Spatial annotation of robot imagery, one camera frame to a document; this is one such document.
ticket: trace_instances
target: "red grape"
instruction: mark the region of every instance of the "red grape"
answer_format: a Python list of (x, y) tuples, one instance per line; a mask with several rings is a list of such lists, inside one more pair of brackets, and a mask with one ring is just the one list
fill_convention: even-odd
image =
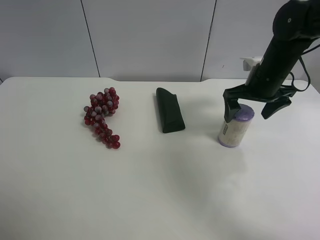
[(111, 138), (112, 138), (112, 140), (114, 142), (118, 142), (120, 140), (120, 136), (119, 135), (112, 135)]
[(92, 107), (96, 106), (97, 104), (98, 104), (98, 100), (97, 99), (92, 99), (91, 100)]
[(113, 147), (113, 149), (118, 149), (118, 148), (120, 148), (120, 142), (115, 141), (115, 142), (112, 144), (112, 147)]
[(93, 125), (93, 127), (94, 127), (95, 129), (99, 129), (99, 128), (100, 128), (100, 125), (99, 125), (99, 123), (95, 122), (94, 125)]
[(111, 129), (108, 129), (108, 130), (106, 130), (105, 133), (106, 133), (107, 136), (111, 136), (113, 132), (112, 132)]
[(102, 133), (102, 131), (101, 131), (99, 128), (97, 128), (97, 129), (94, 131), (94, 133), (95, 133), (95, 135), (99, 135), (99, 134)]
[(112, 149), (113, 145), (114, 145), (114, 144), (113, 144), (112, 142), (110, 142), (110, 141), (106, 143), (106, 147), (107, 147), (108, 149)]
[(100, 94), (98, 94), (96, 97), (95, 97), (95, 99), (97, 99), (98, 101), (101, 101), (102, 100), (102, 93)]
[(95, 120), (101, 120), (102, 119), (102, 117), (101, 117), (101, 115), (97, 115), (97, 116), (95, 116)]
[(113, 131), (108, 128), (104, 117), (112, 116), (116, 113), (119, 105), (119, 96), (114, 87), (105, 88), (104, 93), (98, 92), (97, 95), (90, 95), (91, 106), (83, 108), (86, 112), (84, 123), (94, 127), (94, 133), (107, 148), (118, 149), (120, 147), (119, 135), (113, 135)]
[(105, 139), (107, 136), (104, 133), (100, 133), (99, 134), (99, 140), (102, 141), (103, 139)]

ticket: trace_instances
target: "table surface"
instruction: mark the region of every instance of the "table surface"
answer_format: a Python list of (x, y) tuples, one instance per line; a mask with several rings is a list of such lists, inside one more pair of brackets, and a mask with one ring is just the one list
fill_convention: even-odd
[[(119, 82), (14, 77), (0, 86), (3, 240), (318, 240), (320, 95), (311, 86), (241, 145), (217, 142), (224, 89), (240, 79)], [(302, 87), (305, 82), (297, 82)], [(121, 147), (83, 124), (89, 95), (115, 87), (106, 119)], [(156, 88), (177, 94), (184, 131), (163, 134)]]

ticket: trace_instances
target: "cylindrical container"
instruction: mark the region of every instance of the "cylindrical container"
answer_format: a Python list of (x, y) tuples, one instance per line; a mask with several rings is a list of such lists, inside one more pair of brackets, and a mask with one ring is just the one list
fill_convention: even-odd
[(255, 116), (254, 110), (248, 105), (240, 104), (240, 107), (241, 110), (235, 114), (229, 123), (224, 121), (218, 136), (220, 144), (227, 148), (234, 148), (241, 143), (251, 120)]

